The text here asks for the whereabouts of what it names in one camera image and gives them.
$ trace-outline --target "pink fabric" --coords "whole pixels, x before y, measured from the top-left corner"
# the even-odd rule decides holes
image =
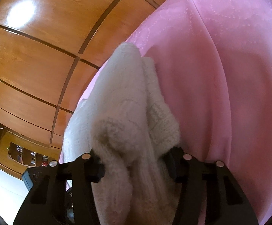
[[[272,1],[167,0],[127,41],[154,59],[184,150],[223,160],[263,225],[272,215]]]

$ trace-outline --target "white sweater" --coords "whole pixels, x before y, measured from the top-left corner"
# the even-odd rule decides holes
[[[121,44],[64,134],[64,161],[93,148],[105,176],[92,184],[101,224],[170,225],[179,185],[161,156],[179,143],[179,126],[164,102],[151,58]]]

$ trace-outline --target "pink cloth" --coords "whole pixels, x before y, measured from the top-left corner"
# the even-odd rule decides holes
[[[272,215],[272,1],[167,0],[127,41],[154,59],[184,151],[223,160],[263,225]]]

